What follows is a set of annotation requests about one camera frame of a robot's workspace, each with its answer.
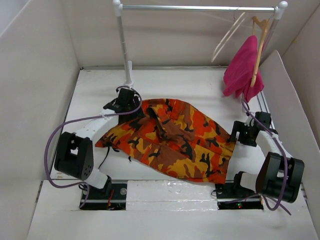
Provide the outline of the orange camouflage trousers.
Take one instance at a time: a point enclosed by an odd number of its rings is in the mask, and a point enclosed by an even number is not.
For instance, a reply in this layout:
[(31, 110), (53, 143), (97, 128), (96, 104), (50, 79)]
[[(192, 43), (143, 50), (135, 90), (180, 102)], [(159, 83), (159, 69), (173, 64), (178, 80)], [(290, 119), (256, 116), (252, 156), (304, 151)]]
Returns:
[(119, 149), (173, 178), (226, 182), (236, 143), (216, 121), (179, 99), (146, 99), (141, 108), (143, 116), (111, 128), (95, 146)]

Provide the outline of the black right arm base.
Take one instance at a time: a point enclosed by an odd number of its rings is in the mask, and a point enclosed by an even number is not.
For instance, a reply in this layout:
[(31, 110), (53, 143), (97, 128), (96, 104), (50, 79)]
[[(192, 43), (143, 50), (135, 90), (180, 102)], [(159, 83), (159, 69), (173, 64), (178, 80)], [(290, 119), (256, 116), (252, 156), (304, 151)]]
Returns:
[(233, 182), (215, 184), (211, 192), (216, 197), (218, 210), (263, 210), (261, 198), (251, 190)]

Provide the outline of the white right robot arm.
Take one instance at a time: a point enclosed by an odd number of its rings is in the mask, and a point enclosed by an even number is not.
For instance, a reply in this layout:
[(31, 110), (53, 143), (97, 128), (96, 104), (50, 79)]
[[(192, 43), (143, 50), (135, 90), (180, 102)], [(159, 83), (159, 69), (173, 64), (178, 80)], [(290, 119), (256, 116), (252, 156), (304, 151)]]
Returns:
[(293, 203), (298, 197), (305, 164), (285, 150), (271, 123), (271, 115), (263, 111), (249, 115), (246, 122), (233, 123), (230, 141), (260, 147), (265, 159), (258, 174), (238, 172), (231, 184), (231, 191), (237, 197), (243, 197), (250, 190)]

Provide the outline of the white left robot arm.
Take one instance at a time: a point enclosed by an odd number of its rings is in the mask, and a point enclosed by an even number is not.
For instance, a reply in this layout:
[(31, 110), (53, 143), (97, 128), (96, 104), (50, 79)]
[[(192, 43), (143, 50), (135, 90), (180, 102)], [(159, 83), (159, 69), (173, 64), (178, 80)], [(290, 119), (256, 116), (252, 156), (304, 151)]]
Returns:
[(113, 127), (142, 115), (142, 98), (131, 87), (120, 86), (117, 97), (107, 103), (99, 115), (75, 132), (63, 132), (56, 148), (54, 169), (88, 184), (100, 198), (112, 191), (111, 178), (94, 166), (94, 145)]

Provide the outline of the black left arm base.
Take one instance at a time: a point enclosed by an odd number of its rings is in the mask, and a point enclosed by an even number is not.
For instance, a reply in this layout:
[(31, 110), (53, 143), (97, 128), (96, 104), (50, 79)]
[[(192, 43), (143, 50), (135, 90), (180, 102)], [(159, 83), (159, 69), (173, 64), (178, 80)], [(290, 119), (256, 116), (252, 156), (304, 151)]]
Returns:
[(109, 195), (105, 196), (100, 189), (91, 187), (87, 190), (81, 188), (79, 208), (84, 211), (121, 211), (126, 209), (127, 181), (116, 181), (111, 185)]

